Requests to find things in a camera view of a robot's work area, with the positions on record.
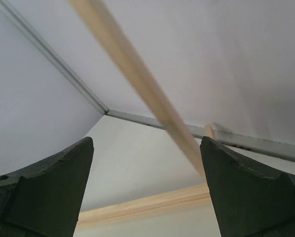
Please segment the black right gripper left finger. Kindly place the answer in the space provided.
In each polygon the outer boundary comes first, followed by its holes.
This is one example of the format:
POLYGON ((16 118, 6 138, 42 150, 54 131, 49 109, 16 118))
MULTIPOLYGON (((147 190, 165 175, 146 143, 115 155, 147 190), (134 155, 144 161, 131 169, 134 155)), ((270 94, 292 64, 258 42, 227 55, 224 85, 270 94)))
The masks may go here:
POLYGON ((71 237, 93 160, 93 140, 0 176, 0 237, 71 237))

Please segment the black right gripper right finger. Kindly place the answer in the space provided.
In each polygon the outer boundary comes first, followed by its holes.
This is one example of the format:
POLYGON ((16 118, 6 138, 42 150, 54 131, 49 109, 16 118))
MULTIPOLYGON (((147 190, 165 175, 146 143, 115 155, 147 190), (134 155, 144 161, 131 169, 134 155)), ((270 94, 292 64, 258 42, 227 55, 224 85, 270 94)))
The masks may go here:
POLYGON ((295 237, 295 175, 210 137, 200 151, 221 236, 295 237))

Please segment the wooden clothes rack frame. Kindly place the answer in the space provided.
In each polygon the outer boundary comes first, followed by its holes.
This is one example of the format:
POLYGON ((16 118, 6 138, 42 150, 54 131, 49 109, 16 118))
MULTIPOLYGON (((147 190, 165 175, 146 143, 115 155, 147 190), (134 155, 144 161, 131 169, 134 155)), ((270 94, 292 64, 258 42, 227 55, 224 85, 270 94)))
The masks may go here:
POLYGON ((88 135, 95 153, 79 228, 210 201, 207 185, 164 130, 109 118, 88 135))

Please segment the beige wooden hanger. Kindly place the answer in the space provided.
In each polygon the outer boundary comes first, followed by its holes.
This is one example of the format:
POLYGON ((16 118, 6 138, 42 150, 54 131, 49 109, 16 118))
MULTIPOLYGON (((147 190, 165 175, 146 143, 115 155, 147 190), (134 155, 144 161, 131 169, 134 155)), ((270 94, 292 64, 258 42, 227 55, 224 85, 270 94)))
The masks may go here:
POLYGON ((205 178, 198 143, 104 2, 72 0, 70 3, 188 161, 205 178))

